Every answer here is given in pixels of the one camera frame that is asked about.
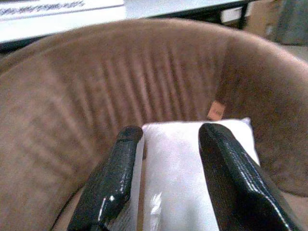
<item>cardboard box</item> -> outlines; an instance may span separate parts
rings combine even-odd
[[[283,0],[261,0],[254,2],[245,31],[274,39]]]

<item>floor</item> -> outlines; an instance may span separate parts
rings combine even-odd
[[[300,46],[282,46],[284,49],[297,56],[300,59],[308,62],[308,47],[300,47]]]

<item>fabric label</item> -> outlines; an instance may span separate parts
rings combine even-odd
[[[211,108],[207,114],[207,118],[210,120],[220,120],[222,119],[223,113],[226,106],[222,105],[218,101],[213,101]]]

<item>white table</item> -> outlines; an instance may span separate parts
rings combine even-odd
[[[66,30],[124,19],[185,17],[242,7],[243,28],[248,3],[254,0],[124,0],[124,6],[0,21],[0,51],[25,46],[41,37]]]

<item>white cushion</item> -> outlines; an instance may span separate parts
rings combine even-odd
[[[142,127],[146,159],[144,231],[218,231],[199,155],[203,122],[150,123]],[[259,164],[249,119],[221,120]]]

